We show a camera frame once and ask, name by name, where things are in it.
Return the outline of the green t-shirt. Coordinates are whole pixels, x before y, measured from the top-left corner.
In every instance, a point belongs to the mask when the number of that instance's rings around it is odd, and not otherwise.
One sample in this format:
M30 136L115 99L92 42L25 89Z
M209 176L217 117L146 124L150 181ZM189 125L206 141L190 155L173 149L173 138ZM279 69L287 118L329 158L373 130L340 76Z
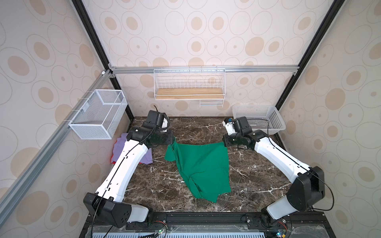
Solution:
M216 203L218 196L231 192L228 150L223 142L205 145L174 142L167 147L165 160L176 163L195 198Z

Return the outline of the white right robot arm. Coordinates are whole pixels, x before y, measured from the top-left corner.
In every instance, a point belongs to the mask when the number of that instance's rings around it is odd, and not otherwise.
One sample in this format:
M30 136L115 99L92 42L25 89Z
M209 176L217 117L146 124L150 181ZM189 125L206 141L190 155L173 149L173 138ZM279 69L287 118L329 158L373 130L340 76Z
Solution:
M284 216L306 211L325 197L324 172L291 156L262 130L252 130L246 117L226 118L225 147L246 146L269 160L290 181L286 195L261 210L261 221L270 227Z

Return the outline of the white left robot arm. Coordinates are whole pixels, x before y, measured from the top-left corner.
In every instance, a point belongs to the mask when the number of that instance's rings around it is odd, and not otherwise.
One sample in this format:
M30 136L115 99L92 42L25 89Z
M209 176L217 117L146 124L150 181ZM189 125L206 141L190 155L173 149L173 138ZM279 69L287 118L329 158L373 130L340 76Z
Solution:
M150 148L170 145L174 136L165 113L149 111L142 126L131 127L121 154L105 181L95 193L88 192L83 203L94 219L121 228L126 223L144 222L149 209L142 205L124 203L127 186L138 164Z

